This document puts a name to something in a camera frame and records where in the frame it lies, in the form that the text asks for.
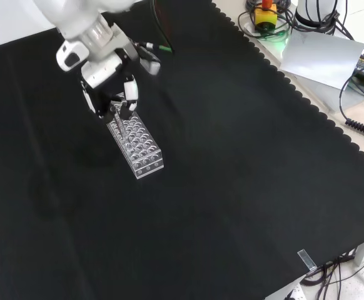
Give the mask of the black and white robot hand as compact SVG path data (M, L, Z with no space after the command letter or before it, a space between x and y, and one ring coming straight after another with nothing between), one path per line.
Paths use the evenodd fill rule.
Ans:
M88 108L105 123L110 123L115 115L128 120L135 113L138 84L126 67L138 57L130 38L114 35L97 45L88 37L82 41L65 40L56 53L63 71L81 66L79 81Z

